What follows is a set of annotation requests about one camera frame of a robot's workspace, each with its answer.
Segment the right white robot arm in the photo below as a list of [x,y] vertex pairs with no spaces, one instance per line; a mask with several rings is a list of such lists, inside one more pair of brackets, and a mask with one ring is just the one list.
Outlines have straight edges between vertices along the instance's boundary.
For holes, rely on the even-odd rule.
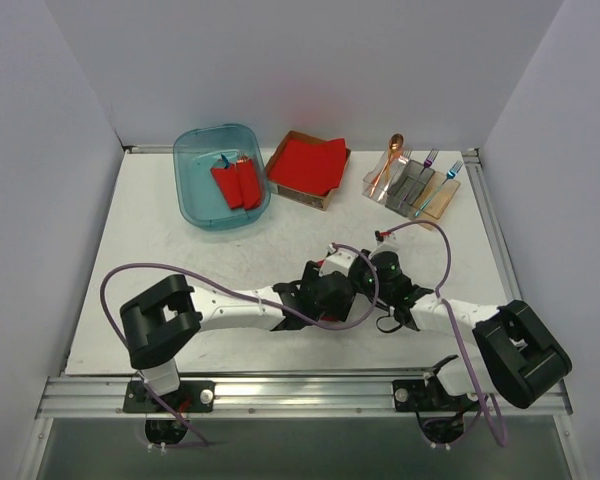
[[526,409],[572,371],[572,361],[534,310],[522,300],[504,306],[458,300],[442,303],[432,289],[414,284],[389,250],[356,258],[348,277],[360,294],[393,312],[397,323],[420,332],[453,336],[479,349],[495,391]]

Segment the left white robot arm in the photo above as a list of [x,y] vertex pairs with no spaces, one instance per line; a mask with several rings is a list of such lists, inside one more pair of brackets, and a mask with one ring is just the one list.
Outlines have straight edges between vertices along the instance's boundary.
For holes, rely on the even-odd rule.
[[322,275],[308,262],[300,280],[227,295],[170,275],[120,308],[131,366],[148,383],[147,400],[160,411],[176,408],[182,386],[177,353],[200,332],[227,329],[296,331],[307,319],[333,327],[347,319],[355,299],[347,276]]

